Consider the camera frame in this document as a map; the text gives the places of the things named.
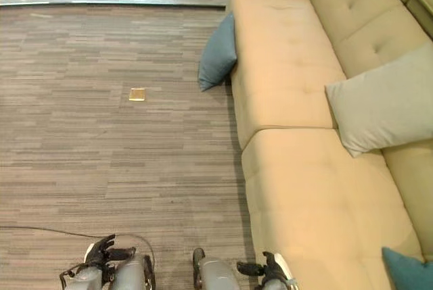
sofa backrest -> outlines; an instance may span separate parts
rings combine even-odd
[[[429,39],[401,0],[311,2],[348,78],[392,61]],[[433,139],[383,149],[383,154],[423,254],[433,260]]]

sofa cushion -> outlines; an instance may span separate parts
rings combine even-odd
[[[425,259],[433,261],[433,139],[383,149]]]
[[[428,40],[400,0],[311,0],[347,77],[390,62]]]
[[[371,149],[433,137],[433,43],[326,86],[343,145]]]
[[[242,166],[257,260],[281,253],[301,289],[391,289],[383,246],[422,260],[379,151],[354,160],[333,129],[269,129]]]
[[[231,6],[241,147],[264,128],[335,126],[324,86],[345,75],[310,0],[231,0]]]

light gray pillow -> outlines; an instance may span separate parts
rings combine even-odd
[[[372,149],[433,137],[433,43],[326,93],[343,146],[356,157]]]
[[[200,90],[220,84],[236,64],[235,20],[228,14],[210,37],[198,68]]]

beige sofa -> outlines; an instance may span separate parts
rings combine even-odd
[[[281,253],[304,290],[392,289],[382,246],[433,260],[433,139],[354,159],[324,87],[429,40],[408,2],[229,0],[256,258]]]

small square object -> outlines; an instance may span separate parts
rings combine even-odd
[[[131,89],[129,93],[129,101],[144,101],[146,100],[145,89]]]

